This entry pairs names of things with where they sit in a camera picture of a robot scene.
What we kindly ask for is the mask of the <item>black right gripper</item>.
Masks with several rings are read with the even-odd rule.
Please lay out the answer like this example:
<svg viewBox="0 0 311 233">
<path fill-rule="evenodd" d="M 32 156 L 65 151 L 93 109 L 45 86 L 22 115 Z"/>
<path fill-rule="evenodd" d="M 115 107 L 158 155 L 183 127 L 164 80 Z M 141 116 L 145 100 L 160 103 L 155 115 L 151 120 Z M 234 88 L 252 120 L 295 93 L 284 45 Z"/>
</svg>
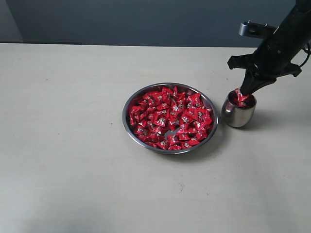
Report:
<svg viewBox="0 0 311 233">
<path fill-rule="evenodd" d="M 227 62 L 230 69 L 246 69 L 240 92 L 243 95 L 252 95 L 276 82 L 276 78 L 255 77 L 251 71 L 279 77 L 283 72 L 297 76 L 301 68 L 292 64 L 291 60 L 311 40 L 310 26 L 310 12 L 289 13 L 272 35 L 262 39 L 252 54 L 231 56 Z"/>
</svg>

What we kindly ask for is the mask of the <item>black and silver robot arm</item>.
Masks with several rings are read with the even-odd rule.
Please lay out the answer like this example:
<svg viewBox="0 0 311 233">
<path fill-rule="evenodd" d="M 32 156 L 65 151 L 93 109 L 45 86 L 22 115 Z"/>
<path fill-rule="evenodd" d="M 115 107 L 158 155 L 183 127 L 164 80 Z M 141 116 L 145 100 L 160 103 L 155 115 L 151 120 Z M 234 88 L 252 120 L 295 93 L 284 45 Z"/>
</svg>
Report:
<svg viewBox="0 0 311 233">
<path fill-rule="evenodd" d="M 242 95 L 253 94 L 286 75 L 298 76 L 301 66 L 292 59 L 311 39 L 311 2 L 298 0 L 278 27 L 254 22 L 240 25 L 239 35 L 260 38 L 261 44 L 251 54 L 231 56 L 230 69 L 245 69 L 240 87 Z"/>
</svg>

